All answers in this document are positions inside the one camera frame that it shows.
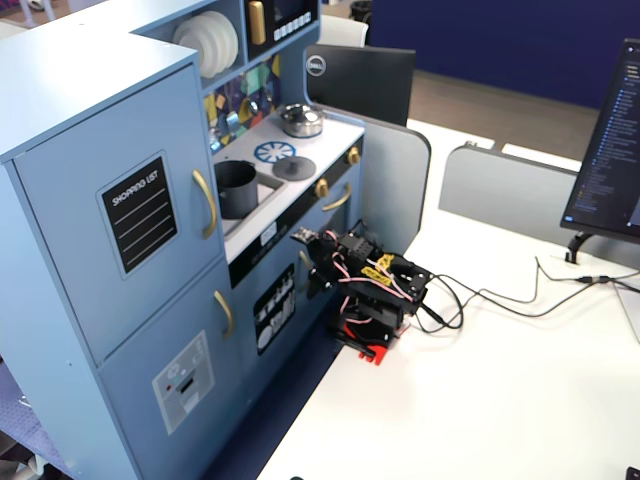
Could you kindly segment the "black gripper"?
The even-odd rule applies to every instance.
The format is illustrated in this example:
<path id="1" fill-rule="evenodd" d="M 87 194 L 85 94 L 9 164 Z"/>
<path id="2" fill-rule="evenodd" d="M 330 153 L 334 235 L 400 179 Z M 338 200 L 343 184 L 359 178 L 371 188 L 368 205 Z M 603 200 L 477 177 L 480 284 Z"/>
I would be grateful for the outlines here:
<path id="1" fill-rule="evenodd" d="M 350 278 L 345 259 L 339 251 L 338 236 L 332 230 L 318 234 L 316 240 L 307 246 L 309 258 L 307 298 L 312 299 L 320 292 L 331 288 L 329 280 Z"/>

